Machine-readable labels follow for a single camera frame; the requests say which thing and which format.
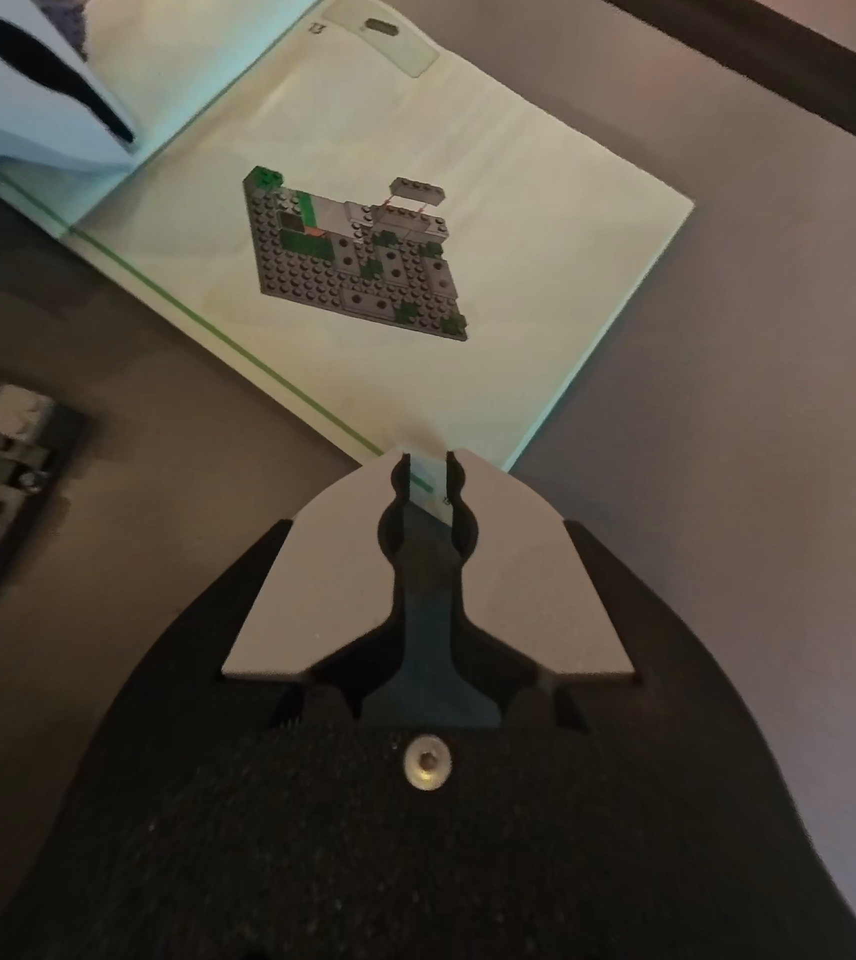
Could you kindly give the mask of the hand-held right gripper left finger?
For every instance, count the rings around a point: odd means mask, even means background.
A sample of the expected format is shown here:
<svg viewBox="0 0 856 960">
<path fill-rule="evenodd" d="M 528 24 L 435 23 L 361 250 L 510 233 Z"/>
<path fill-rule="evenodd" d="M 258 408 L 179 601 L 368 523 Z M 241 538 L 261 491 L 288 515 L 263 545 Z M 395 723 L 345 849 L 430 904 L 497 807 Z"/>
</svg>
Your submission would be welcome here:
<svg viewBox="0 0 856 960">
<path fill-rule="evenodd" d="M 390 450 L 295 515 L 221 666 L 223 677 L 306 679 L 388 621 L 396 573 L 379 533 L 398 495 L 409 492 L 407 467 L 402 451 Z"/>
</svg>

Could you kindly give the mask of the open instruction booklet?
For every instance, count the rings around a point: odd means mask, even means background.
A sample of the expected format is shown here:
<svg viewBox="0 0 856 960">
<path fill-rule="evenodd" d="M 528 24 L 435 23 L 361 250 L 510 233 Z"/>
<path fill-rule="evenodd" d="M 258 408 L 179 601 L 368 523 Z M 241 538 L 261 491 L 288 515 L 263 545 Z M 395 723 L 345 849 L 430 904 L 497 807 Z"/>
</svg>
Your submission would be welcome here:
<svg viewBox="0 0 856 960">
<path fill-rule="evenodd" d="M 139 133 L 128 174 L 0 161 L 0 199 L 365 461 L 507 470 L 694 204 L 383 2 L 88 2 L 87 65 Z M 467 340 L 259 291 L 243 178 L 437 212 Z"/>
</svg>

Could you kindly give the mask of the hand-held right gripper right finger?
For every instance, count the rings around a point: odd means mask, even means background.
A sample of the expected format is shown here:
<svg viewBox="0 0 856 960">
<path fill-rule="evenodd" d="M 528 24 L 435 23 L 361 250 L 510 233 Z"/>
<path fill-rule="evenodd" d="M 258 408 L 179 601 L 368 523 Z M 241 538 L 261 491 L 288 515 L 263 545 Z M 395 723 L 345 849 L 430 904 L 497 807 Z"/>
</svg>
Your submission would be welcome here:
<svg viewBox="0 0 856 960">
<path fill-rule="evenodd" d="M 562 515 L 470 450 L 447 465 L 467 624 L 553 680 L 633 677 Z"/>
</svg>

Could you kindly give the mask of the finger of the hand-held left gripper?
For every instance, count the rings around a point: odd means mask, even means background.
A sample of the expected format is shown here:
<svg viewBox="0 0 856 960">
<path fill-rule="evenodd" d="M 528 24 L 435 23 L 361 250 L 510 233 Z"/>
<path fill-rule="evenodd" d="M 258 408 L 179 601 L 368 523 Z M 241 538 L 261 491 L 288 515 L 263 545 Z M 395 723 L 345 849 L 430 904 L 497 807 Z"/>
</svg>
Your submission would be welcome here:
<svg viewBox="0 0 856 960">
<path fill-rule="evenodd" d="M 0 160 L 114 172 L 132 167 L 135 144 L 120 144 L 82 106 L 20 78 L 0 60 Z"/>
<path fill-rule="evenodd" d="M 0 61 L 41 90 L 66 97 L 122 145 L 136 132 L 88 67 L 85 2 L 0 2 Z"/>
</svg>

